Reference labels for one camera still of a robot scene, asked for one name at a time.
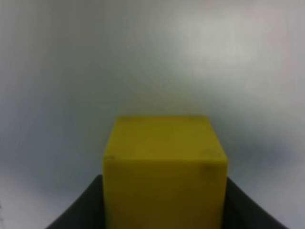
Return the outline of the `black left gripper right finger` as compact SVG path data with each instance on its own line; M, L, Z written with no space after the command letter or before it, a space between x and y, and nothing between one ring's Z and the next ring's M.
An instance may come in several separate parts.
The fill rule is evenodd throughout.
M286 229L286 226L263 210L228 178L222 228Z

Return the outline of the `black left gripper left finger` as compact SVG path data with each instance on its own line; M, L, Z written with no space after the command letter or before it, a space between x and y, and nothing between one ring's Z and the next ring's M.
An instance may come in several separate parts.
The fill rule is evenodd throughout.
M47 228L105 228L102 175L98 175L81 196Z

